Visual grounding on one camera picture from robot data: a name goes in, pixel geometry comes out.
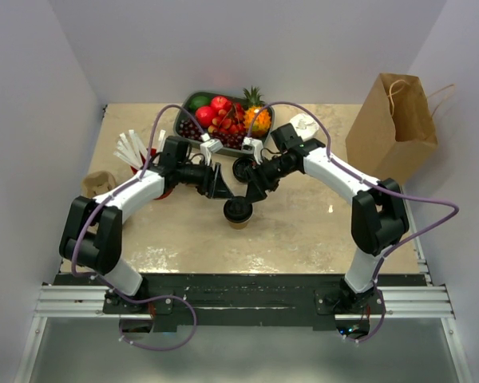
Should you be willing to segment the black coffee cup lid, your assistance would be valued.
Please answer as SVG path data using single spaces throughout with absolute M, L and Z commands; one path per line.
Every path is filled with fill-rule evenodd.
M 253 213 L 253 206 L 244 198 L 229 199 L 224 204 L 224 217 L 231 223 L 247 222 Z

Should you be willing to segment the brown paper coffee cup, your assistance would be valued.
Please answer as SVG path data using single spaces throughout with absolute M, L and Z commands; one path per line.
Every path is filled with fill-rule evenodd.
M 231 228 L 235 229 L 235 230 L 242 230 L 244 229 L 249 223 L 249 220 L 246 219 L 242 222 L 236 222 L 236 221 L 229 221 L 228 224 Z

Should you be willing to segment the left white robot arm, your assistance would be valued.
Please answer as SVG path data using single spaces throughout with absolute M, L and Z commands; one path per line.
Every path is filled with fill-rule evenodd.
M 163 149 L 144 162 L 144 167 L 124 184 L 93 198 L 77 197 L 59 245 L 59 254 L 73 267 L 86 267 L 119 290 L 121 303 L 132 313 L 144 311 L 149 293 L 141 288 L 143 277 L 122 257 L 122 229 L 126 220 L 147 203 L 168 195 L 178 184 L 187 184 L 209 199 L 230 199 L 233 194 L 222 178 L 212 154 L 222 144 L 204 137 L 200 144 L 203 159 L 189 159 L 188 140 L 170 136 Z

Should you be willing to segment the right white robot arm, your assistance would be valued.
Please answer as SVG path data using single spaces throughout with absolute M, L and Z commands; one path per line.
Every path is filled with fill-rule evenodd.
M 351 208 L 350 233 L 356 245 L 353 261 L 338 288 L 338 306 L 351 314 L 368 303 L 382 256 L 400 242 L 409 230 L 400 187 L 392 179 L 378 180 L 333 156 L 329 147 L 312 138 L 303 140 L 291 124 L 272 134 L 278 154 L 263 158 L 259 140 L 246 137 L 242 149 L 251 152 L 254 161 L 244 169 L 247 179 L 245 205 L 267 198 L 279 181 L 299 171 L 321 181 L 341 196 Z

